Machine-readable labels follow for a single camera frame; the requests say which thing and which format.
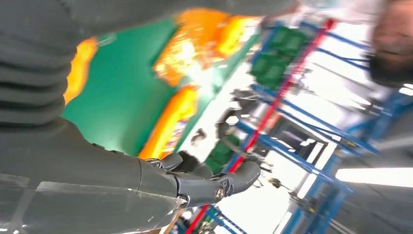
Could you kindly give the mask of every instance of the green crate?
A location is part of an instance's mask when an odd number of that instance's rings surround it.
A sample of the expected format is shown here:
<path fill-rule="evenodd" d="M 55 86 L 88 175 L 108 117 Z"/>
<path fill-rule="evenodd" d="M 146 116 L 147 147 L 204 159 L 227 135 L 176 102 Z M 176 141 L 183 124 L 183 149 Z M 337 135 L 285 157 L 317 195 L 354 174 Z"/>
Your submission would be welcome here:
<path fill-rule="evenodd" d="M 293 30 L 281 26 L 280 29 L 276 32 L 274 37 L 270 41 L 270 47 L 276 48 L 282 46 L 288 38 L 290 37 L 291 33 L 293 33 Z"/>
<path fill-rule="evenodd" d="M 270 62 L 273 59 L 274 55 L 272 54 L 260 54 L 258 58 L 255 60 L 254 64 L 252 65 L 250 74 L 252 74 L 255 77 L 262 76 L 268 69 Z"/>
<path fill-rule="evenodd" d="M 240 140 L 234 135 L 228 136 L 227 139 L 236 146 L 240 145 Z M 233 154 L 233 151 L 220 140 L 206 158 L 205 164 L 214 174 L 219 173 L 224 168 L 224 165 L 229 162 Z"/>
<path fill-rule="evenodd" d="M 273 61 L 266 73 L 263 76 L 257 77 L 257 83 L 271 90 L 275 89 L 277 86 L 280 86 L 287 66 L 288 63 L 279 60 Z"/>
<path fill-rule="evenodd" d="M 289 55 L 296 56 L 298 52 L 307 44 L 308 38 L 300 32 L 294 32 L 283 46 L 282 50 Z"/>

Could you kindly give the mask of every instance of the person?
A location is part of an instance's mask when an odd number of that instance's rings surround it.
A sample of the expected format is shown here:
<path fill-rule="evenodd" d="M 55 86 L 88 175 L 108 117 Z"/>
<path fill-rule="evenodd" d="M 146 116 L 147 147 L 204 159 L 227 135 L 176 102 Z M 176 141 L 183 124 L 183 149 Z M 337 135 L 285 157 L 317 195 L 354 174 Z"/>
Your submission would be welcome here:
<path fill-rule="evenodd" d="M 413 1 L 387 0 L 372 38 L 371 78 L 392 88 L 413 83 Z"/>
<path fill-rule="evenodd" d="M 0 1 L 0 230 L 137 233 L 178 207 L 216 203 L 258 178 L 254 163 L 209 179 L 171 172 L 182 159 L 141 160 L 87 142 L 63 119 L 76 46 L 195 7 L 236 15 L 287 12 L 295 0 Z"/>

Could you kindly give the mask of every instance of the gray sleeve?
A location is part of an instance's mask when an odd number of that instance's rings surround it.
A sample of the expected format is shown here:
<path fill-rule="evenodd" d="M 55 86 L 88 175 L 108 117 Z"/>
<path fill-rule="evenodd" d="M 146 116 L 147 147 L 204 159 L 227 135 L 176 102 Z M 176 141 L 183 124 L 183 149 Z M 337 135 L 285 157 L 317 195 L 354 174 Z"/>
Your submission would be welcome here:
<path fill-rule="evenodd" d="M 296 0 L 60 0 L 85 32 L 92 35 L 144 24 L 187 9 L 205 7 L 235 15 L 282 14 Z"/>

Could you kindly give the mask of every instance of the ceiling light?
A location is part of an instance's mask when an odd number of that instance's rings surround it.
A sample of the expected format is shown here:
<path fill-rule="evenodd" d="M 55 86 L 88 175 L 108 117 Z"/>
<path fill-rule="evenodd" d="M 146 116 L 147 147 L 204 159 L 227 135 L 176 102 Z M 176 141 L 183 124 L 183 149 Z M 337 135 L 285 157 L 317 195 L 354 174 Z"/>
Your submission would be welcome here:
<path fill-rule="evenodd" d="M 352 183 L 366 183 L 413 188 L 413 168 L 340 169 L 336 178 Z"/>

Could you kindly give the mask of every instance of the blue steel frame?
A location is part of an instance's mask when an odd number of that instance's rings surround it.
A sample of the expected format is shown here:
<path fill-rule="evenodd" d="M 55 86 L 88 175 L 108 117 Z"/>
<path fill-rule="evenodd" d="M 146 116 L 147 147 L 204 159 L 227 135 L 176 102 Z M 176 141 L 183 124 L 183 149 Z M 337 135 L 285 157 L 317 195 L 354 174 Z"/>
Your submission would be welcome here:
<path fill-rule="evenodd" d="M 308 28 L 311 28 L 311 29 L 317 29 L 317 27 L 315 25 L 312 25 L 312 24 L 309 24 L 309 23 L 306 23 L 306 22 L 302 22 L 300 24 L 300 26 L 301 27 L 308 27 Z M 339 35 L 336 35 L 336 34 L 333 34 L 333 33 L 327 33 L 327 35 L 329 37 L 335 38 L 335 39 L 337 39 L 341 42 L 344 42 L 344 43 L 350 44 L 352 46 L 355 46 L 359 49 L 362 49 L 362 50 L 369 49 L 368 45 L 351 41 L 351 40 L 343 38 Z M 343 61 L 347 64 L 353 65 L 353 66 L 355 66 L 357 68 L 360 68 L 362 70 L 367 70 L 368 69 L 368 67 L 366 67 L 365 65 L 361 65 L 361 64 L 356 63 L 356 62 L 366 62 L 365 59 L 344 58 L 344 57 L 336 55 L 336 54 L 334 54 L 330 51 L 322 49 L 322 48 L 318 48 L 317 51 L 328 54 L 330 56 L 333 56 L 333 57 L 335 57 L 335 58 L 337 58 L 337 59 L 339 59 L 339 60 L 341 60 L 341 61 Z M 252 85 L 252 88 L 255 91 L 257 91 L 258 93 L 262 94 L 262 96 L 264 97 L 263 101 L 265 101 L 265 102 L 269 102 L 276 94 L 275 92 L 273 92 L 271 90 L 268 90 L 268 89 L 265 89 L 264 87 L 259 86 L 257 84 Z M 323 129 L 323 128 L 320 128 L 320 127 L 317 127 L 317 126 L 314 126 L 314 125 L 307 124 L 304 121 L 294 117 L 292 114 L 287 113 L 286 111 L 282 110 L 281 108 L 278 108 L 278 111 L 280 113 L 282 113 L 284 115 L 287 115 L 288 117 L 290 117 L 293 120 L 307 126 L 308 128 L 312 129 L 313 131 L 321 134 L 322 136 L 327 137 L 327 138 L 331 138 L 332 135 L 337 135 L 337 136 L 340 136 L 341 138 L 344 138 L 344 139 L 354 143 L 355 145 L 357 145 L 360 148 L 367 149 L 367 150 L 369 150 L 369 151 L 371 151 L 375 154 L 378 153 L 378 151 L 374 147 L 367 144 L 365 141 L 357 139 L 356 137 L 352 136 L 349 132 L 340 130 L 340 129 L 326 123 L 325 121 L 309 114 L 308 112 L 306 112 L 303 109 L 299 108 L 298 106 L 292 104 L 291 102 L 283 100 L 283 104 L 288 105 L 289 107 L 291 107 L 295 111 L 298 111 L 299 113 L 314 119 L 315 121 L 321 123 L 326 128 L 328 128 L 328 129 Z M 341 149 L 344 149 L 348 152 L 357 154 L 357 151 L 355 151 L 353 148 L 350 148 L 347 145 L 344 145 L 341 142 L 336 141 L 336 140 L 333 140 L 333 142 L 337 143 L 338 147 L 340 147 Z M 336 155 L 332 155 L 331 158 L 327 161 L 326 165 L 324 166 L 324 168 L 322 170 L 324 175 L 326 175 L 328 177 L 331 177 L 331 176 L 334 177 L 334 174 L 335 174 L 335 172 L 337 171 L 337 168 L 338 168 L 338 164 L 339 164 L 339 158 Z M 310 191 L 307 193 L 307 197 L 312 197 L 312 196 L 314 196 L 314 195 L 316 195 L 317 193 L 320 192 L 321 186 L 323 185 L 323 183 L 325 183 L 324 179 L 325 179 L 325 177 L 323 178 L 321 176 L 318 176 L 318 178 L 316 179 L 314 185 L 312 186 Z M 312 234 L 315 234 L 315 233 L 323 234 L 323 233 L 325 233 L 328 226 L 329 226 L 330 220 L 339 211 L 339 208 L 340 208 L 342 202 L 344 201 L 346 195 L 348 194 L 348 192 L 349 192 L 348 190 L 343 190 L 343 189 L 340 190 L 340 186 L 338 186 L 338 187 L 334 186 L 333 189 L 332 189 L 332 192 L 328 195 L 328 197 L 323 201 L 322 205 L 320 206 L 320 208 L 318 210 L 318 213 L 315 216 L 313 216 L 312 220 L 310 221 L 310 224 L 306 227 L 304 233 L 306 233 L 306 234 L 307 233 L 312 233 Z M 299 209 L 299 208 L 294 212 L 294 214 L 290 218 L 290 221 L 284 227 L 284 229 L 282 231 L 283 234 L 290 234 L 290 233 L 293 232 L 294 226 L 299 222 L 300 218 L 302 217 L 302 213 L 303 213 L 303 211 L 301 211 L 301 209 Z"/>
<path fill-rule="evenodd" d="M 279 23 L 273 28 L 272 33 L 270 33 L 269 37 L 267 37 L 267 39 L 264 40 L 263 45 L 261 47 L 261 50 L 258 51 L 251 58 L 251 60 L 250 60 L 251 63 L 255 62 L 255 60 L 257 59 L 257 57 L 260 53 L 266 52 L 268 50 L 270 40 L 278 32 L 278 29 L 280 28 L 281 25 L 282 24 Z M 318 29 L 315 25 L 307 23 L 307 22 L 301 22 L 300 28 L 310 28 L 310 29 L 313 29 L 313 30 Z M 328 32 L 327 35 L 329 37 L 335 38 L 335 39 L 337 39 L 341 42 L 350 44 L 350 45 L 355 46 L 357 48 L 360 48 L 360 49 L 363 49 L 363 50 L 369 49 L 368 45 L 351 41 L 351 40 L 343 38 L 339 35 L 336 35 L 336 34 L 333 34 L 333 33 L 330 33 L 330 32 Z M 344 58 L 344 57 L 338 56 L 338 55 L 336 55 L 336 54 L 334 54 L 330 51 L 324 50 L 322 48 L 317 48 L 317 51 L 322 52 L 322 53 L 326 53 L 330 56 L 333 56 L 333 57 L 335 57 L 335 58 L 337 58 L 337 59 L 339 59 L 339 60 L 341 60 L 345 63 L 353 65 L 357 68 L 360 68 L 360 69 L 363 69 L 363 70 L 368 69 L 366 66 L 356 63 L 356 62 L 366 62 L 365 59 Z M 260 85 L 257 85 L 257 84 L 253 84 L 252 89 L 257 91 L 259 94 L 261 94 L 262 101 L 265 101 L 265 102 L 271 101 L 271 99 L 274 98 L 274 96 L 276 95 L 276 92 L 268 90 L 268 89 L 266 89 L 266 88 L 264 88 Z M 339 136 L 343 139 L 346 139 L 346 140 L 354 143 L 355 145 L 357 145 L 360 148 L 364 148 L 364 149 L 366 149 L 368 151 L 371 151 L 375 154 L 378 153 L 378 151 L 374 147 L 367 144 L 365 141 L 362 141 L 362 140 L 352 136 L 350 134 L 351 132 L 340 130 L 340 129 L 336 128 L 335 126 L 333 126 L 331 124 L 328 124 L 327 122 L 317 118 L 316 116 L 313 116 L 313 115 L 309 114 L 305 110 L 299 108 L 298 106 L 292 104 L 291 102 L 289 102 L 287 100 L 283 100 L 282 103 L 284 105 L 288 105 L 289 107 L 291 107 L 295 111 L 298 111 L 299 113 L 301 113 L 301 114 L 303 114 L 307 117 L 310 117 L 310 118 L 314 119 L 315 121 L 321 123 L 325 127 L 327 127 L 328 129 L 323 129 L 323 128 L 305 123 L 302 120 L 294 117 L 292 114 L 282 110 L 281 108 L 278 108 L 278 111 L 280 113 L 282 113 L 282 114 L 294 119 L 295 121 L 307 126 L 311 130 L 319 133 L 320 135 L 322 135 L 326 138 L 331 138 L 332 135 L 336 135 L 336 136 Z M 389 118 L 389 115 L 386 115 L 386 118 L 384 120 L 382 120 L 384 122 L 383 125 L 386 125 L 386 124 L 388 125 L 388 118 Z M 364 123 L 360 126 L 365 127 L 365 126 L 370 125 L 370 124 L 372 124 L 372 123 L 371 122 Z M 243 148 L 245 146 L 245 144 L 248 142 L 248 139 L 252 136 L 252 133 L 253 133 L 254 130 L 252 128 L 250 128 L 249 126 L 247 126 L 246 124 L 242 123 L 241 121 L 239 121 L 236 124 L 236 127 L 239 128 L 240 130 L 243 130 L 243 131 L 248 133 L 248 137 L 241 144 L 241 148 Z M 380 135 L 382 135 L 382 131 L 376 130 L 376 133 L 374 133 L 374 136 L 380 136 Z M 340 147 L 341 149 L 346 150 L 350 153 L 357 154 L 357 151 L 355 151 L 353 148 L 350 148 L 347 145 L 344 145 L 343 143 L 341 143 L 339 141 L 336 141 L 336 140 L 333 140 L 333 139 L 331 139 L 331 140 L 333 142 L 337 143 L 338 147 Z M 336 155 L 332 155 L 331 158 L 327 161 L 324 168 L 322 170 L 319 170 L 319 169 L 315 168 L 314 165 L 306 162 L 300 156 L 298 156 L 298 155 L 296 155 L 292 152 L 289 152 L 288 149 L 284 145 L 278 143 L 276 140 L 273 140 L 270 137 L 260 135 L 258 137 L 258 142 L 260 142 L 261 144 L 269 147 L 271 150 L 276 151 L 281 156 L 289 159 L 291 162 L 293 162 L 296 165 L 300 166 L 301 168 L 303 168 L 307 172 L 318 175 L 314 185 L 310 188 L 309 192 L 307 193 L 307 197 L 312 197 L 312 196 L 316 195 L 317 193 L 319 193 L 320 190 L 321 190 L 321 186 L 325 183 L 328 183 L 329 185 L 332 186 L 331 193 L 328 195 L 327 199 L 325 199 L 323 201 L 322 205 L 320 205 L 319 210 L 317 211 L 316 215 L 313 216 L 313 218 L 311 219 L 310 224 L 306 227 L 305 232 L 304 232 L 305 234 L 307 234 L 307 233 L 312 233 L 312 234 L 323 234 L 323 233 L 325 233 L 325 231 L 327 230 L 327 228 L 329 226 L 329 223 L 330 223 L 331 219 L 333 219 L 334 216 L 336 215 L 336 213 L 339 211 L 339 208 L 340 208 L 342 202 L 344 201 L 345 197 L 349 193 L 352 193 L 352 190 L 345 183 L 337 180 L 334 176 L 335 172 L 337 171 L 337 168 L 338 168 L 339 157 L 336 156 Z M 235 154 L 232 157 L 232 159 L 230 160 L 230 162 L 228 163 L 228 165 L 225 167 L 224 171 L 227 171 L 229 168 L 231 168 L 232 165 L 235 163 L 235 161 L 239 157 L 240 157 L 240 155 Z M 226 228 L 230 233 L 236 234 L 236 232 L 234 232 L 233 229 L 231 229 L 229 226 L 227 226 L 225 223 L 223 223 L 222 220 L 216 218 L 215 215 L 213 214 L 212 210 L 215 210 L 216 212 L 218 212 L 218 210 L 216 210 L 214 207 L 211 206 L 207 211 L 208 216 L 210 216 L 214 220 L 216 220 L 221 226 Z M 294 226 L 302 218 L 303 213 L 304 212 L 301 209 L 297 208 L 297 210 L 291 216 L 291 218 L 290 218 L 289 222 L 287 223 L 287 225 L 284 227 L 284 229 L 282 231 L 282 234 L 291 234 L 291 232 L 294 230 Z M 221 215 L 221 217 L 226 219 L 229 223 L 231 223 L 241 233 L 246 234 L 241 228 L 239 228 L 232 221 L 230 221 L 228 218 L 226 218 L 222 213 L 220 213 L 220 215 Z"/>

